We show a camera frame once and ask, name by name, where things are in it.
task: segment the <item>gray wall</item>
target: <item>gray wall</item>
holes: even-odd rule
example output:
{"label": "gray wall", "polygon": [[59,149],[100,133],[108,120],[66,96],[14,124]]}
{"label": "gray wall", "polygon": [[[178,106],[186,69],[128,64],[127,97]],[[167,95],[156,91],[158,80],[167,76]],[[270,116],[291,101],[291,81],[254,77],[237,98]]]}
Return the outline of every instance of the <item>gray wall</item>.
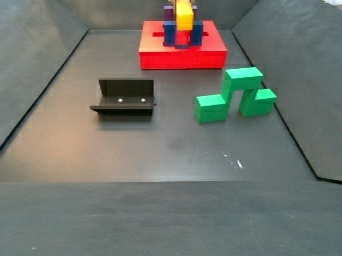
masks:
{"label": "gray wall", "polygon": [[342,180],[342,11],[322,0],[261,0],[234,28],[322,178]]}
{"label": "gray wall", "polygon": [[[59,0],[91,29],[142,29],[144,20],[163,18],[167,0]],[[198,0],[201,17],[231,29],[259,0]]]}
{"label": "gray wall", "polygon": [[0,0],[0,146],[86,32],[55,0]]}

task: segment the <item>red block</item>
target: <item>red block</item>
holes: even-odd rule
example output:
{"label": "red block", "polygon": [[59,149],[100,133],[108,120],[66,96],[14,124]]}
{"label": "red block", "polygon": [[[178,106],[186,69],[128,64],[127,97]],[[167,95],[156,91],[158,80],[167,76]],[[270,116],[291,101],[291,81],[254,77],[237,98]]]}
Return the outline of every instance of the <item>red block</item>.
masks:
{"label": "red block", "polygon": [[229,50],[213,21],[203,21],[202,46],[175,49],[163,46],[163,21],[146,21],[139,47],[142,69],[223,68]]}
{"label": "red block", "polygon": [[190,31],[177,31],[177,45],[187,46],[190,44]]}

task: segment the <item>purple block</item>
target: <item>purple block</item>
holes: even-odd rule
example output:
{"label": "purple block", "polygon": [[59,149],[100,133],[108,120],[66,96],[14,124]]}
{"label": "purple block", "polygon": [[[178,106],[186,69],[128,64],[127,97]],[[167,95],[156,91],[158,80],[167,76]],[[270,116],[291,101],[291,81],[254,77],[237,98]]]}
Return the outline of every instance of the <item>purple block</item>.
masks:
{"label": "purple block", "polygon": [[198,20],[198,6],[193,5],[194,20]]}
{"label": "purple block", "polygon": [[165,6],[165,21],[173,21],[173,20],[175,20],[174,6],[166,5]]}

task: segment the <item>green block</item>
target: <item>green block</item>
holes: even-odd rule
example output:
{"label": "green block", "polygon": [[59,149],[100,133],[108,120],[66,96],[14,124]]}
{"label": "green block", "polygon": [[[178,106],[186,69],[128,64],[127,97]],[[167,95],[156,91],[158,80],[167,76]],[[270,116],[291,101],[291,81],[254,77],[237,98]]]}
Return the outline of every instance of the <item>green block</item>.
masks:
{"label": "green block", "polygon": [[263,74],[255,67],[229,69],[225,72],[221,94],[225,99],[229,99],[234,91],[257,89],[262,80]]}
{"label": "green block", "polygon": [[277,95],[271,89],[261,89],[258,90],[255,100],[263,103],[275,103]]}
{"label": "green block", "polygon": [[241,101],[241,113],[245,117],[259,116],[270,114],[277,95],[270,89],[261,89],[254,96],[251,92],[246,92]]}
{"label": "green block", "polygon": [[197,97],[195,117],[199,123],[227,119],[227,103],[221,94]]}

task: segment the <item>toy blocks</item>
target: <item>toy blocks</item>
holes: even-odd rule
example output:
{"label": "toy blocks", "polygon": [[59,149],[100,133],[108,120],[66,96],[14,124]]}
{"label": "toy blocks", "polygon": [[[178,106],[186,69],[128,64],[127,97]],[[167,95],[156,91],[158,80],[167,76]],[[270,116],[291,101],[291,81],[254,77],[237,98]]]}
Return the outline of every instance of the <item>toy blocks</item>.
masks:
{"label": "toy blocks", "polygon": [[198,20],[191,0],[165,6],[165,21],[146,21],[139,46],[142,69],[222,68],[227,48],[213,21]]}
{"label": "toy blocks", "polygon": [[209,69],[223,68],[229,50],[213,21],[203,21],[201,46],[177,49],[165,44],[165,22],[146,21],[139,46],[142,69]]}
{"label": "toy blocks", "polygon": [[227,119],[227,102],[221,94],[197,97],[195,116],[199,123]]}
{"label": "toy blocks", "polygon": [[191,30],[194,23],[193,6],[189,0],[177,1],[177,29]]}
{"label": "toy blocks", "polygon": [[266,115],[271,112],[274,103],[277,101],[277,95],[271,89],[258,89],[262,83],[263,74],[258,68],[241,68],[226,70],[225,79],[222,83],[221,97],[226,103],[217,107],[217,102],[210,102],[206,97],[201,96],[197,98],[195,106],[195,117],[199,123],[214,122],[226,120],[229,117],[230,103],[233,99],[233,94],[235,91],[243,90],[243,96],[241,100],[239,110],[245,117]]}

